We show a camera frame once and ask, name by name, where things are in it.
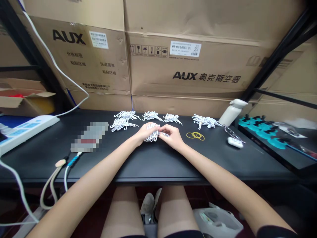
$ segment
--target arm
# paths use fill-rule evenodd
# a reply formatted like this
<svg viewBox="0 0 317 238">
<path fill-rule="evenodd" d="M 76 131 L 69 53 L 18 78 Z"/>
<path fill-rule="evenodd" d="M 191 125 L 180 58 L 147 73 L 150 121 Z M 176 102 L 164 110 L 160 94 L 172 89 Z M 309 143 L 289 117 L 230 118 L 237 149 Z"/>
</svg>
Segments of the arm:
<svg viewBox="0 0 317 238">
<path fill-rule="evenodd" d="M 244 182 L 186 145 L 178 128 L 165 125 L 159 131 L 170 134 L 170 137 L 167 137 L 161 133 L 159 137 L 182 154 L 225 199 L 234 205 L 255 235 L 266 225 L 275 225 L 293 231 L 273 208 Z"/>
<path fill-rule="evenodd" d="M 140 130 L 79 179 L 29 233 L 27 238 L 70 237 L 84 215 L 108 187 L 131 152 L 159 127 Z"/>
</svg>

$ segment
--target power strip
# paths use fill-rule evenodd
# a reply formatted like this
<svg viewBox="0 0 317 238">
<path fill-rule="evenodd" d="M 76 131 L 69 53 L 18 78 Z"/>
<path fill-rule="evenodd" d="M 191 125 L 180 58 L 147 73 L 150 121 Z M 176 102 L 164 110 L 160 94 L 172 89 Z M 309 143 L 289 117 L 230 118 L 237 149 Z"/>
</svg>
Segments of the power strip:
<svg viewBox="0 0 317 238">
<path fill-rule="evenodd" d="M 0 142 L 1 155 L 7 153 L 57 122 L 59 122 L 58 117 L 44 115 L 35 117 L 28 122 L 13 128 L 12 131 L 6 135 L 7 139 Z"/>
</svg>

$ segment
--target black desk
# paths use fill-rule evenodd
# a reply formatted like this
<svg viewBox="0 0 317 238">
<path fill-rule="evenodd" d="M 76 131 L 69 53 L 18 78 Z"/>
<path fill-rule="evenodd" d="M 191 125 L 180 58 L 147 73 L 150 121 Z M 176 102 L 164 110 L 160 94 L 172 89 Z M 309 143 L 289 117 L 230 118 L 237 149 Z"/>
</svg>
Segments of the black desk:
<svg viewBox="0 0 317 238">
<path fill-rule="evenodd" d="M 266 139 L 261 138 L 256 134 L 256 132 L 250 130 L 247 127 L 239 126 L 239 129 L 248 135 L 253 141 L 260 143 L 268 153 L 273 155 L 297 175 L 305 178 L 315 176 L 317 172 L 317 163 L 314 160 L 289 147 L 286 147 L 286 149 L 278 149 L 271 145 Z M 278 129 L 276 137 L 289 138 L 312 151 L 317 151 L 317 131 L 309 129 L 297 129 L 297 131 L 308 138 L 295 138 L 280 129 Z"/>
<path fill-rule="evenodd" d="M 66 156 L 74 139 L 80 131 L 85 130 L 89 122 L 113 123 L 117 112 L 77 110 L 61 116 L 60 122 L 42 131 L 27 142 L 6 153 L 2 160 L 12 166 L 19 173 L 24 183 L 44 183 L 54 171 L 54 164 Z M 239 150 L 227 143 L 227 134 L 221 127 L 207 128 L 203 126 L 199 131 L 205 136 L 204 141 L 189 139 L 187 132 L 198 131 L 198 125 L 191 117 L 181 116 L 178 123 L 169 123 L 179 128 L 185 143 L 201 154 L 210 158 L 223 168 L 229 170 L 241 180 L 260 181 L 294 181 L 297 177 L 268 155 L 264 150 L 248 139 L 237 129 L 233 130 L 247 144 Z M 152 120 L 164 125 L 164 122 Z M 148 121 L 132 120 L 132 123 L 142 125 Z M 68 181 L 75 182 L 99 161 L 110 154 L 127 138 L 139 130 L 139 127 L 130 127 L 126 131 L 106 131 L 102 144 L 96 152 L 84 153 L 71 169 Z M 62 182 L 63 168 L 56 182 Z M 158 139 L 156 142 L 144 142 L 126 160 L 115 182 L 134 185 L 153 184 L 208 184 L 204 177 L 178 152 L 170 148 L 165 142 Z M 15 182 L 9 171 L 0 168 L 0 183 Z"/>
</svg>

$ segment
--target rubber band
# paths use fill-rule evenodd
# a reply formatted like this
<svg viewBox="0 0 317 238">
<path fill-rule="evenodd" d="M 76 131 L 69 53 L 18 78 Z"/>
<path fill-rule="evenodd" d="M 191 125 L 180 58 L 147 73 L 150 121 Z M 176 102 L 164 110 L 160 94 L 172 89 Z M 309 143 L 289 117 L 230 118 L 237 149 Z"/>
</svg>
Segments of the rubber band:
<svg viewBox="0 0 317 238">
<path fill-rule="evenodd" d="M 205 140 L 205 137 L 200 134 L 199 132 L 187 132 L 186 136 L 190 139 L 199 139 L 199 140 Z"/>
</svg>

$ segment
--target white plastic bag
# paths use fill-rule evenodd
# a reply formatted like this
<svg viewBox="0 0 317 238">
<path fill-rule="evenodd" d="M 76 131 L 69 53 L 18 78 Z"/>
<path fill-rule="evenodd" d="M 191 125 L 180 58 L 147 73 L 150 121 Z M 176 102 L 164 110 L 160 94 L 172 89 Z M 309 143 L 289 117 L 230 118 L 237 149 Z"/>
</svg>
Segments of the white plastic bag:
<svg viewBox="0 0 317 238">
<path fill-rule="evenodd" d="M 243 229 L 231 212 L 212 203 L 209 208 L 194 209 L 193 212 L 200 231 L 213 238 L 234 238 Z"/>
</svg>

